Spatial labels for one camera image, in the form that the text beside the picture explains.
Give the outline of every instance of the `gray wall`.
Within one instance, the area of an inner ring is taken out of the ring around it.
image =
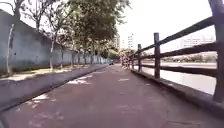
[[[35,29],[21,21],[17,21],[15,38],[13,42],[13,67],[17,70],[45,68],[49,66],[51,40],[35,32]],[[12,24],[12,16],[0,10],[0,72],[6,71],[7,41]],[[65,49],[64,65],[71,63],[72,51]],[[56,44],[53,52],[54,65],[61,64],[61,46]]]

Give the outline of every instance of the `water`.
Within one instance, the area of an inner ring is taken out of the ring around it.
[[[200,64],[200,63],[163,63],[162,65],[169,66],[183,66],[183,67],[198,67],[198,68],[216,68],[215,64]],[[142,68],[142,70],[146,73],[154,75],[154,69],[150,68]],[[171,71],[160,71],[160,76],[163,79],[182,84],[184,86],[188,86],[194,88],[199,91],[206,92],[208,94],[214,94],[216,79],[209,76],[204,75],[194,75],[194,74],[186,74],[186,73],[178,73]]]

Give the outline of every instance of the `white building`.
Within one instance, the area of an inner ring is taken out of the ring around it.
[[[207,38],[205,36],[202,36],[201,38],[189,37],[181,40],[180,49],[213,42],[215,42],[215,39],[212,36]]]
[[[119,35],[119,34],[117,34],[117,35],[114,37],[113,45],[114,45],[114,47],[116,47],[118,50],[120,49],[120,35]]]
[[[128,46],[127,46],[128,49],[133,49],[133,37],[134,37],[133,33],[130,36],[128,36]]]

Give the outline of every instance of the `wooden railing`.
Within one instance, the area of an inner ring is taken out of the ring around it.
[[[216,84],[216,89],[215,89],[215,94],[213,96],[213,99],[215,101],[222,101],[224,97],[224,90],[218,89],[221,86],[224,86],[224,73],[219,72],[219,68],[224,68],[224,65],[218,65],[217,69],[206,69],[206,68],[189,68],[189,67],[170,67],[170,66],[161,66],[161,58],[164,57],[172,57],[172,56],[180,56],[180,55],[188,55],[188,54],[195,54],[195,53],[201,53],[201,52],[210,52],[210,51],[217,51],[220,47],[223,47],[223,45],[220,45],[222,43],[208,43],[208,44],[202,44],[202,45],[197,45],[194,47],[190,48],[184,48],[180,50],[175,50],[171,52],[165,52],[165,53],[160,53],[160,46],[163,44],[166,44],[170,41],[176,40],[178,38],[181,38],[183,36],[186,36],[188,34],[191,34],[193,32],[196,32],[198,30],[207,28],[209,26],[214,25],[213,18],[209,17],[205,20],[202,20],[176,34],[173,34],[171,36],[168,36],[167,38],[163,40],[159,40],[159,33],[154,33],[154,44],[142,48],[141,49],[141,44],[138,44],[138,51],[134,53],[133,55],[124,58],[123,62],[125,66],[128,68],[131,68],[134,70],[134,66],[138,66],[138,72],[142,71],[142,67],[145,68],[154,68],[154,78],[159,79],[160,78],[160,70],[166,70],[166,71],[173,71],[173,72],[181,72],[181,73],[190,73],[190,74],[200,74],[200,75],[206,75],[206,76],[211,76],[215,77],[217,79],[217,84]],[[154,49],[154,55],[147,55],[147,56],[142,56],[142,52],[149,50],[149,49]],[[154,65],[145,65],[142,64],[142,60],[144,59],[152,59],[154,58]],[[218,62],[219,61],[224,61],[224,58],[218,57]]]

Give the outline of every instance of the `asphalt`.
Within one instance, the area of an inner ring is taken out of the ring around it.
[[[200,110],[118,65],[68,82],[4,113],[10,128],[223,128]]]

